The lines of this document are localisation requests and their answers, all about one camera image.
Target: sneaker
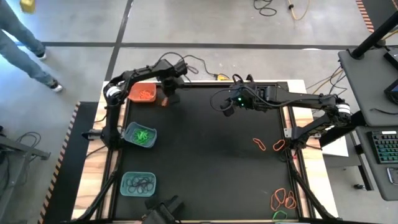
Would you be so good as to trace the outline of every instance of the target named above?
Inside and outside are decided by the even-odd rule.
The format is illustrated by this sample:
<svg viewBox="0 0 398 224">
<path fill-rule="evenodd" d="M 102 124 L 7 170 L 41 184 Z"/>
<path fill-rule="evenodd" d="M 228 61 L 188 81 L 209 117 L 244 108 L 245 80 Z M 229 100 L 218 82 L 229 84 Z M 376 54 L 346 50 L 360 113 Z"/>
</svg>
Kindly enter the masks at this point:
<svg viewBox="0 0 398 224">
<path fill-rule="evenodd" d="M 50 89 L 56 93 L 60 92 L 61 90 L 63 90 L 63 87 L 59 84 L 59 82 L 57 80 L 54 80 L 54 84 L 49 86 Z"/>
<path fill-rule="evenodd" d="M 39 54 L 39 55 L 36 55 L 36 57 L 37 57 L 39 60 L 45 60 L 45 59 L 47 58 L 47 55 L 46 55 L 45 52 L 44 52 L 44 53 L 41 53 L 41 54 Z"/>
</svg>

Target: wooden board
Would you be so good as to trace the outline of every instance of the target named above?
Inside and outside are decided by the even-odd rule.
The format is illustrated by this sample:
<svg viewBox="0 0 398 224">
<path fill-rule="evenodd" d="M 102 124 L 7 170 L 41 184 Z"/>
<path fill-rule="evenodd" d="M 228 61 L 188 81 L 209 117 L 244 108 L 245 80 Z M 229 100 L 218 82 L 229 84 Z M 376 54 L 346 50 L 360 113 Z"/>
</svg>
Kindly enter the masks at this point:
<svg viewBox="0 0 398 224">
<path fill-rule="evenodd" d="M 303 80 L 258 80 L 257 82 L 287 82 L 289 85 L 289 91 L 296 93 L 306 93 Z M 106 110 L 104 109 L 105 106 L 106 103 L 101 92 L 101 97 L 99 99 L 97 114 L 95 118 L 96 121 L 104 117 L 106 112 Z M 124 110 L 125 107 L 123 105 L 119 117 L 120 125 L 122 125 L 124 119 Z M 289 127 L 291 126 L 291 122 L 289 119 L 289 113 L 287 111 L 287 108 L 284 108 L 284 112 L 285 112 L 284 114 L 285 114 L 286 124 Z M 297 126 L 305 126 L 306 124 L 311 123 L 313 121 L 312 112 L 310 109 L 293 108 L 293 112 Z M 104 121 L 95 123 L 94 128 L 101 129 L 104 125 L 105 125 Z M 315 147 L 320 147 L 319 141 L 316 139 L 310 139 L 307 144 Z M 95 149 L 101 146 L 103 146 L 103 143 L 100 140 L 91 142 L 88 146 L 88 153 L 94 151 Z M 76 198 L 75 208 L 73 210 L 72 218 L 78 218 L 80 215 L 82 215 L 86 210 L 86 208 L 94 200 L 97 193 L 100 191 L 107 153 L 108 150 L 103 149 L 101 151 L 96 152 L 95 154 L 92 154 L 89 158 L 87 158 L 83 169 L 83 175 L 81 177 L 79 191 Z M 303 157 L 304 157 L 305 168 L 307 171 L 308 181 L 310 182 L 310 188 L 312 192 L 315 194 L 315 196 L 317 196 L 319 201 L 328 210 L 328 212 L 337 217 L 338 214 L 335 205 L 335 200 L 333 198 L 333 193 L 331 191 L 329 178 L 326 171 L 326 166 L 323 161 L 322 151 L 318 149 L 306 148 L 303 150 Z M 300 168 L 298 167 L 297 164 L 297 160 L 295 160 L 295 164 L 297 170 L 300 171 Z M 300 191 L 300 200 L 303 206 L 303 215 L 305 217 L 308 217 L 309 212 L 307 207 L 307 199 L 300 187 L 299 191 Z M 104 211 L 103 211 L 104 217 L 108 214 L 110 193 L 111 189 L 108 191 L 107 197 L 105 198 Z"/>
</svg>

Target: blue jeans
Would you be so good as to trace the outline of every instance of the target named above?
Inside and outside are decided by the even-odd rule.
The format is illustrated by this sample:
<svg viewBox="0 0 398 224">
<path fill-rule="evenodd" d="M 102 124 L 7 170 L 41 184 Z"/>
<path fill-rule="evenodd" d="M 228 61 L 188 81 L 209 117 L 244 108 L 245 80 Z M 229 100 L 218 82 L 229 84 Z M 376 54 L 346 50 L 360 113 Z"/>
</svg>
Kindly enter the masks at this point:
<svg viewBox="0 0 398 224">
<path fill-rule="evenodd" d="M 38 41 L 17 18 L 5 0 L 0 0 L 0 54 L 11 64 L 25 71 L 31 78 L 51 86 L 54 79 L 45 73 L 29 56 L 4 33 L 7 31 L 36 55 L 45 52 L 45 47 Z"/>
</svg>

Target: plastic bowl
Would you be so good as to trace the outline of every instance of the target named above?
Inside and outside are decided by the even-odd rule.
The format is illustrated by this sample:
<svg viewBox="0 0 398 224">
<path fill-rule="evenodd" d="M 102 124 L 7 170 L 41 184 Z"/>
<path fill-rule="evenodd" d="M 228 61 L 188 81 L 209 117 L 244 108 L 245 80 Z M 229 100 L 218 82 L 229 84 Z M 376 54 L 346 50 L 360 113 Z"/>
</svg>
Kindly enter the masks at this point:
<svg viewBox="0 0 398 224">
<path fill-rule="evenodd" d="M 144 134 L 146 133 L 146 141 L 140 141 L 140 137 L 137 136 L 142 132 L 144 132 Z M 145 127 L 143 125 L 137 124 L 136 122 L 131 122 L 124 133 L 124 140 L 146 148 L 150 148 L 155 144 L 156 137 L 156 129 Z"/>
<path fill-rule="evenodd" d="M 150 103 L 156 99 L 155 83 L 136 83 L 131 87 L 128 98 L 135 103 Z"/>
<path fill-rule="evenodd" d="M 156 176 L 151 172 L 126 172 L 123 174 L 120 193 L 123 196 L 150 197 L 155 193 Z"/>
</svg>

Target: concrete floor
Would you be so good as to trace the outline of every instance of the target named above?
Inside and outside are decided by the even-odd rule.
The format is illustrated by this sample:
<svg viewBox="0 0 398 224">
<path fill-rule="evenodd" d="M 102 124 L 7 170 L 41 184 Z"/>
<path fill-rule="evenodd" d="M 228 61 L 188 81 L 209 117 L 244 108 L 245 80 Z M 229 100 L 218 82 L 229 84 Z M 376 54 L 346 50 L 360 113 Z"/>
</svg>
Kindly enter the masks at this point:
<svg viewBox="0 0 398 224">
<path fill-rule="evenodd" d="M 87 43 L 115 43 L 127 0 L 40 0 L 33 15 L 21 13 L 17 0 L 8 2 L 38 39 L 81 42 L 81 47 L 48 47 L 48 60 L 38 62 L 64 84 L 66 91 L 59 95 L 0 58 L 0 124 L 13 139 L 27 131 L 39 132 L 43 138 L 38 148 L 52 152 L 49 160 L 31 164 L 28 182 L 16 189 L 8 213 L 10 223 L 37 223 L 74 105 L 98 100 L 113 51 L 112 47 L 87 47 Z M 339 66 L 338 51 L 280 50 L 278 45 L 358 45 L 369 35 L 355 0 L 313 0 L 306 17 L 298 22 L 292 20 L 286 1 L 274 1 L 271 6 L 278 10 L 274 17 L 260 16 L 250 0 L 134 0 L 123 43 L 269 44 L 275 49 L 122 47 L 111 74 L 152 64 L 163 53 L 174 51 L 205 59 L 211 72 L 302 79 L 309 86 Z M 297 13 L 304 7 L 295 5 Z M 398 37 L 388 43 L 398 44 Z M 178 60 L 173 55 L 167 59 Z M 200 62 L 187 62 L 200 71 L 188 74 L 191 80 L 211 79 Z M 340 86 L 349 88 L 346 80 Z M 329 88 L 325 85 L 320 92 Z M 353 111 L 358 110 L 350 88 L 341 96 Z M 398 203 L 383 201 L 377 190 L 353 190 L 352 184 L 360 182 L 355 171 L 329 170 L 340 217 L 394 223 L 398 215 L 388 211 L 398 210 Z"/>
</svg>

